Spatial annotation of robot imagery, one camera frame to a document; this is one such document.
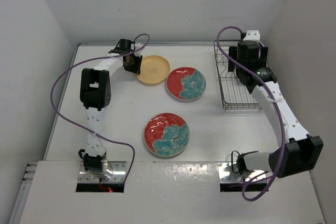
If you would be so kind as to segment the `yellow plate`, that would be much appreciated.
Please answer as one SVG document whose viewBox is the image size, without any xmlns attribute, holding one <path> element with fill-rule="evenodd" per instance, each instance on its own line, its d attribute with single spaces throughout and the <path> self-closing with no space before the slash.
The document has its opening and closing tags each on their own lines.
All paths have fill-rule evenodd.
<svg viewBox="0 0 336 224">
<path fill-rule="evenodd" d="M 142 83 L 154 85 L 163 82 L 170 73 L 170 64 L 162 56 L 150 55 L 142 59 L 137 79 Z"/>
</svg>

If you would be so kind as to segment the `wire dish rack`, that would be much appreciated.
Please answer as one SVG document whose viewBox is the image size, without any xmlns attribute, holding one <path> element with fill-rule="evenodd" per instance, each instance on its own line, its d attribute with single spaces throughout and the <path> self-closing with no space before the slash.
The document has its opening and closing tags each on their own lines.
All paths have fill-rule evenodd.
<svg viewBox="0 0 336 224">
<path fill-rule="evenodd" d="M 230 46 L 236 46 L 236 40 L 221 40 L 219 44 L 213 43 L 214 58 L 216 63 L 217 80 L 220 96 L 225 111 L 257 112 L 261 106 L 248 93 L 245 86 L 236 77 L 236 72 L 229 71 L 229 60 L 219 50 L 219 47 L 229 53 Z"/>
</svg>

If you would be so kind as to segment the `red floral plate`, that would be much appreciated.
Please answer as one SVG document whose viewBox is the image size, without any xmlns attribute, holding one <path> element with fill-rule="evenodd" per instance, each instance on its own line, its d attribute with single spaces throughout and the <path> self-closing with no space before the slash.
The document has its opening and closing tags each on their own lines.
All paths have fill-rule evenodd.
<svg viewBox="0 0 336 224">
<path fill-rule="evenodd" d="M 186 121 L 173 113 L 160 113 L 144 128 L 143 139 L 148 150 L 160 158 L 180 155 L 188 146 L 190 129 Z"/>
<path fill-rule="evenodd" d="M 206 89 L 206 79 L 197 69 L 179 67 L 167 77 L 166 88 L 170 95 L 183 101 L 200 98 Z"/>
</svg>

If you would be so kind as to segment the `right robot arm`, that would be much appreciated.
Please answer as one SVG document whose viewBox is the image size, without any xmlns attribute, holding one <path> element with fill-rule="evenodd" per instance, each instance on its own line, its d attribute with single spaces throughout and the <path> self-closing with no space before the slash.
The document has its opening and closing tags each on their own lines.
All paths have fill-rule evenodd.
<svg viewBox="0 0 336 224">
<path fill-rule="evenodd" d="M 229 48 L 229 68 L 236 71 L 238 80 L 261 106 L 279 145 L 272 153 L 254 151 L 239 155 L 237 167 L 242 174 L 260 169 L 284 178 L 314 169 L 323 141 L 297 120 L 275 74 L 267 66 L 267 53 L 267 47 L 251 40 L 239 41 Z"/>
</svg>

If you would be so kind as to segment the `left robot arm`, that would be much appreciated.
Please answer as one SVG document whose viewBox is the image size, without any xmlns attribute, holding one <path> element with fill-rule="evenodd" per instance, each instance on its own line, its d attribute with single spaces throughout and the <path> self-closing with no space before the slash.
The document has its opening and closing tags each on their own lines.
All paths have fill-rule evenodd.
<svg viewBox="0 0 336 224">
<path fill-rule="evenodd" d="M 120 39 L 115 48 L 93 68 L 84 68 L 81 72 L 80 101 L 82 102 L 88 129 L 87 145 L 79 152 L 85 171 L 100 179 L 108 177 L 107 150 L 98 136 L 106 126 L 107 108 L 111 102 L 112 74 L 123 67 L 131 73 L 140 73 L 143 44 Z"/>
</svg>

